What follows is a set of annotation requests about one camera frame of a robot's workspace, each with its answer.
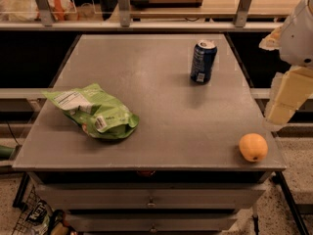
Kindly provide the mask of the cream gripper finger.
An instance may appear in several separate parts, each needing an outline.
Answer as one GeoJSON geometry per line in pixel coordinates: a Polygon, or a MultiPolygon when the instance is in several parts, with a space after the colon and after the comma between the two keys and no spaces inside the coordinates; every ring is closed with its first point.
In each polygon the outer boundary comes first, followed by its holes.
{"type": "Polygon", "coordinates": [[[275,28],[260,41],[259,47],[267,51],[279,50],[281,47],[281,33],[282,28],[280,26],[275,28]]]}
{"type": "Polygon", "coordinates": [[[277,72],[272,80],[263,126],[270,131],[280,130],[312,94],[312,69],[291,66],[285,73],[277,72]]]}

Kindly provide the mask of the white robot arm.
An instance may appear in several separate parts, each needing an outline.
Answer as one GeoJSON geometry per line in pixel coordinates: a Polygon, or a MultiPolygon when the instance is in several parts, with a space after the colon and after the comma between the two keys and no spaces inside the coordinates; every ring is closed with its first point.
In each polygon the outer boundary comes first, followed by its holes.
{"type": "Polygon", "coordinates": [[[264,112],[264,127],[278,131],[313,94],[313,0],[300,0],[259,47],[278,50],[280,59],[291,65],[285,73],[275,74],[264,112]]]}

